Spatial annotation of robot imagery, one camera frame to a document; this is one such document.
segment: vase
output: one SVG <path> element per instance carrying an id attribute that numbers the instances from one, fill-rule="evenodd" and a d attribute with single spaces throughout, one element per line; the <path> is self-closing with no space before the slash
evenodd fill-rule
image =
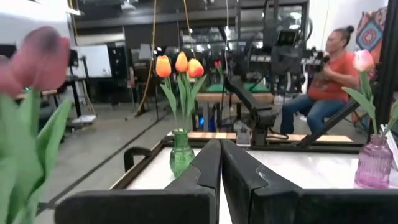
<path id="1" fill-rule="evenodd" d="M 172 131 L 174 135 L 174 147 L 170 153 L 170 168 L 174 177 L 179 177 L 195 158 L 193 149 L 188 142 L 188 132 L 182 128 Z"/>
<path id="2" fill-rule="evenodd" d="M 392 160 L 387 137 L 373 134 L 359 153 L 355 183 L 367 189 L 388 189 Z"/>

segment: pink tulip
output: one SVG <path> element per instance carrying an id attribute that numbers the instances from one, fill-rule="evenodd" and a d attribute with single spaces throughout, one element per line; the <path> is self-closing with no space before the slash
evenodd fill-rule
<path id="1" fill-rule="evenodd" d="M 354 68 L 360 72 L 370 71 L 374 68 L 372 55 L 368 50 L 360 50 L 355 52 Z"/>
<path id="2" fill-rule="evenodd" d="M 14 96 L 23 88 L 45 91 L 57 89 L 66 79 L 69 38 L 60 37 L 52 27 L 29 33 L 10 62 L 3 63 L 0 91 Z"/>
<path id="3" fill-rule="evenodd" d="M 0 57 L 0 93 L 16 96 L 22 89 L 22 85 L 12 75 L 8 58 Z"/>

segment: orange tulip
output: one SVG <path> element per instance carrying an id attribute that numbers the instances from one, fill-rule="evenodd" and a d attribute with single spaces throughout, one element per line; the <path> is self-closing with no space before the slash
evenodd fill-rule
<path id="1" fill-rule="evenodd" d="M 159 77 L 167 78 L 172 73 L 172 66 L 169 58 L 166 55 L 157 57 L 156 60 L 156 74 Z"/>
<path id="2" fill-rule="evenodd" d="M 178 72 L 186 72 L 188 70 L 188 59 L 184 52 L 180 52 L 175 62 L 175 69 Z"/>
<path id="3" fill-rule="evenodd" d="M 190 78 L 198 78 L 204 74 L 203 66 L 196 59 L 191 59 L 188 62 L 188 74 Z"/>

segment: wall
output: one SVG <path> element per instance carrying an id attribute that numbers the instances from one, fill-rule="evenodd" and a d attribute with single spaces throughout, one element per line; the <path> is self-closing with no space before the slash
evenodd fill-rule
<path id="1" fill-rule="evenodd" d="M 339 27 L 358 26 L 362 12 L 372 11 L 386 6 L 388 0 L 310 0 L 309 17 L 313 21 L 313 34 L 307 47 L 325 49 L 329 34 Z M 354 32 L 348 50 L 355 49 Z"/>
<path id="2" fill-rule="evenodd" d="M 66 1 L 51 1 L 57 9 L 27 0 L 0 1 L 0 28 L 5 33 L 0 35 L 0 44 L 19 45 L 26 34 L 41 26 L 52 26 L 61 35 L 69 36 L 67 14 L 61 10 L 67 7 Z"/>

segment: green mat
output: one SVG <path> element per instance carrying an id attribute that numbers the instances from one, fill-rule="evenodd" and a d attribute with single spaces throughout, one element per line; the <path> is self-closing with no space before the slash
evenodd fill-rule
<path id="1" fill-rule="evenodd" d="M 250 89 L 255 83 L 245 83 L 244 88 L 245 89 Z M 217 83 L 217 84 L 212 84 L 206 89 L 206 93 L 221 93 L 223 91 L 223 84 L 222 83 Z M 267 93 L 269 92 L 269 89 L 263 84 L 263 83 L 258 83 L 252 90 L 252 93 Z"/>

